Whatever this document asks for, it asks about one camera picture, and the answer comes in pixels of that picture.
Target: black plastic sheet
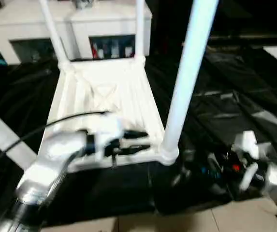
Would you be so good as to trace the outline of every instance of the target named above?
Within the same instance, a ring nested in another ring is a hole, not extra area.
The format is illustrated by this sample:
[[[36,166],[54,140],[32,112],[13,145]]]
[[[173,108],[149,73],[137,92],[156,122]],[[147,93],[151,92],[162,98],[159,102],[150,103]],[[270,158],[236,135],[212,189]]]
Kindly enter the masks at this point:
[[[146,60],[146,73],[164,125],[178,63],[164,56]],[[41,65],[2,72],[0,117],[18,135],[46,122],[48,116],[58,71],[54,62]],[[208,53],[184,124],[177,162],[169,167],[151,162],[69,174],[50,207],[46,224],[145,211],[171,214],[227,203],[230,195],[212,189],[213,180],[193,174],[191,167],[193,160],[204,163],[209,152],[230,146],[236,134],[245,130],[253,130],[258,143],[270,142],[276,153],[270,158],[277,160],[277,60],[260,49]],[[27,143],[37,151],[40,141],[39,135]],[[3,173],[9,177],[13,170]],[[13,178],[7,194],[13,192],[20,175]]]

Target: black cable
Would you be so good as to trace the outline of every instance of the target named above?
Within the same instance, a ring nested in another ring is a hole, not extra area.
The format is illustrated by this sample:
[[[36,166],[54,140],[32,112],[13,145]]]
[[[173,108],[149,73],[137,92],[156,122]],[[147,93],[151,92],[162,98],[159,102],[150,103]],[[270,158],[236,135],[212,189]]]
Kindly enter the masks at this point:
[[[11,150],[15,146],[17,146],[19,143],[21,143],[22,141],[25,141],[26,139],[28,139],[29,137],[32,137],[33,135],[35,135],[37,133],[43,131],[47,127],[50,127],[50,126],[55,125],[55,124],[57,124],[59,122],[62,122],[62,121],[65,121],[65,120],[69,120],[69,119],[72,119],[72,118],[75,118],[75,117],[81,117],[81,116],[86,116],[86,115],[96,115],[96,114],[103,115],[105,113],[107,113],[107,111],[84,112],[84,113],[80,113],[80,114],[75,114],[75,115],[67,116],[67,117],[58,119],[56,121],[50,122],[48,124],[42,125],[42,126],[36,128],[36,129],[34,129],[33,131],[27,133],[26,135],[22,136],[16,142],[11,144],[8,148],[6,148],[4,151],[0,152],[0,159],[3,158],[6,155],[6,152],[8,152],[9,150]]]

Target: white plastic chair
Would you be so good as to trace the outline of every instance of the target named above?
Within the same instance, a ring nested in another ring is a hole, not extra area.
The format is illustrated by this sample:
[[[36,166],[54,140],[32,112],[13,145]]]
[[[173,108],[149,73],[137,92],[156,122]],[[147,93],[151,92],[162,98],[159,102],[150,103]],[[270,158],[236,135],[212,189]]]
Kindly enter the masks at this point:
[[[182,58],[179,65],[174,94],[164,131],[160,115],[144,69],[143,53],[144,0],[136,0],[135,57],[115,60],[70,62],[62,46],[49,11],[47,0],[39,0],[51,41],[58,58],[60,77],[51,105],[48,122],[75,113],[110,110],[124,119],[127,128],[143,129],[149,134],[151,148],[131,156],[120,156],[117,165],[158,161],[171,165],[178,157],[178,141],[188,111],[196,78],[204,55],[218,0],[194,0]],[[0,135],[7,131],[7,139],[14,142],[16,135],[8,132],[0,121]],[[75,119],[57,124],[44,132],[44,138],[58,130],[76,130],[96,127],[90,119]],[[8,156],[25,169],[34,154],[25,152],[25,144],[11,151]],[[95,162],[92,156],[75,159],[69,172],[112,166],[111,157]]]

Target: white pipe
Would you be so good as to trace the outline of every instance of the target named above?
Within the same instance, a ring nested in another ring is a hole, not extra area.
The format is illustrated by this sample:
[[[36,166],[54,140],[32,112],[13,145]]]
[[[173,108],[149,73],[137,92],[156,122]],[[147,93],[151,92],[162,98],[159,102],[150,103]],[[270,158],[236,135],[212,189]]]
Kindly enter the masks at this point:
[[[145,0],[136,0],[135,56],[144,55],[144,4]]]
[[[219,0],[194,0],[161,148],[178,151],[178,141]]]
[[[19,137],[0,119],[0,150],[4,151],[18,139]],[[23,170],[36,158],[36,154],[24,142],[8,151],[6,155]]]
[[[65,61],[68,61],[66,57],[66,53],[64,51],[63,44],[61,42],[61,38],[58,35],[56,25],[53,21],[52,15],[49,11],[48,1],[47,0],[39,0],[41,4],[41,8],[45,17],[46,25],[48,27],[48,30],[50,32],[50,38],[53,45],[53,48],[55,50],[55,53],[58,58],[59,63],[63,63]]]

